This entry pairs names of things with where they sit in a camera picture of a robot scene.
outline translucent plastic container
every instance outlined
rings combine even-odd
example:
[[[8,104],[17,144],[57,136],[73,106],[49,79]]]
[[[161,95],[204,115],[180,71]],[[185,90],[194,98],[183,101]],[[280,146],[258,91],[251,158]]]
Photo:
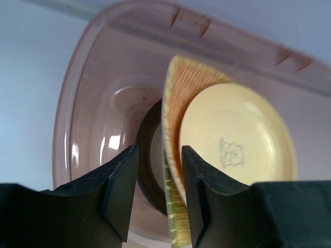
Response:
[[[72,56],[56,115],[54,187],[134,144],[141,120],[162,97],[176,54],[218,68],[263,95],[292,135],[298,179],[331,179],[328,66],[180,6],[135,1],[99,14]],[[153,209],[138,185],[130,232],[169,241],[166,216]]]

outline black plastic jaw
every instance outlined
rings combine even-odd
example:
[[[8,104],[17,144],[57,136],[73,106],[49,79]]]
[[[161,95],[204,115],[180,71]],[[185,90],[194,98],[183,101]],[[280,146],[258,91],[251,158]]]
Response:
[[[54,191],[0,184],[2,245],[122,247],[128,236],[138,162],[138,148],[130,146]]]
[[[242,184],[182,148],[193,247],[331,247],[331,182]]]

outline embossed logo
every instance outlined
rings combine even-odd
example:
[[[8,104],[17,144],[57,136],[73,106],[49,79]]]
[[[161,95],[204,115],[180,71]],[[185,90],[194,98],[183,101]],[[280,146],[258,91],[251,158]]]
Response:
[[[244,148],[236,143],[225,142],[221,138],[219,142],[220,161],[225,169],[228,166],[245,164]]]

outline white wall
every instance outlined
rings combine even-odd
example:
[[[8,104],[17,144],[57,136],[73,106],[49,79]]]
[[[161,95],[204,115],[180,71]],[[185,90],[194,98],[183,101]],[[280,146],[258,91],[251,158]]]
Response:
[[[57,101],[87,22],[17,0],[0,12],[0,182],[52,188]]]

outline cream plate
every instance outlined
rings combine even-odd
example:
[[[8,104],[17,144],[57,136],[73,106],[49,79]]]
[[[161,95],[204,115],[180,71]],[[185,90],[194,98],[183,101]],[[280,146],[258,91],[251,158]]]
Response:
[[[218,84],[199,93],[185,112],[179,144],[248,185],[296,176],[284,122],[262,96],[244,86]]]

